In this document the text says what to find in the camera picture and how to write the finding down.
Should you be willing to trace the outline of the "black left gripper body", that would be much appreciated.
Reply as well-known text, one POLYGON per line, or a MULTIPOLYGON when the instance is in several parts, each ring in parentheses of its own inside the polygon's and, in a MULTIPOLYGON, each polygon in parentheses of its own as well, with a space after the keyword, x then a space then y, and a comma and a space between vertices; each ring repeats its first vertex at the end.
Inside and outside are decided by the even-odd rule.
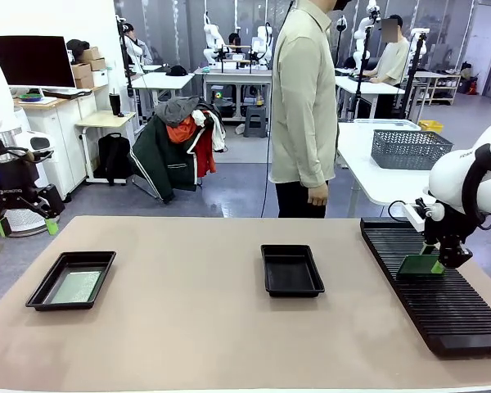
POLYGON ((36 165, 22 159, 0 162, 0 201, 3 198, 18 198, 30 203, 38 202, 37 187, 38 180, 36 165))

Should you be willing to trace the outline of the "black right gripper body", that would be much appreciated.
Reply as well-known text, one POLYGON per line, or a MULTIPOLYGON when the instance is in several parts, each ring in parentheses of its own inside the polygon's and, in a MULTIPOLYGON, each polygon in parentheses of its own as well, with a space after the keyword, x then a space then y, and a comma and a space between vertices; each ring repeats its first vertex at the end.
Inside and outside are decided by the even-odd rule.
POLYGON ((428 245, 442 242, 445 237, 456 236, 460 242, 475 231, 475 222, 445 203, 434 203, 424 209, 423 236, 428 245))

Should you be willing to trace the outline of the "person's right hand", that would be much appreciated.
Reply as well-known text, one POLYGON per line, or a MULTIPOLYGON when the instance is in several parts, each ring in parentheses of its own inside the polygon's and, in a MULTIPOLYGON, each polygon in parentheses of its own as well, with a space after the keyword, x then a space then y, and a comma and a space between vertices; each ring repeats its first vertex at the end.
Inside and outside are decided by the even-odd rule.
POLYGON ((329 197, 329 188, 327 183, 308 189, 308 203, 313 206, 326 206, 329 197))

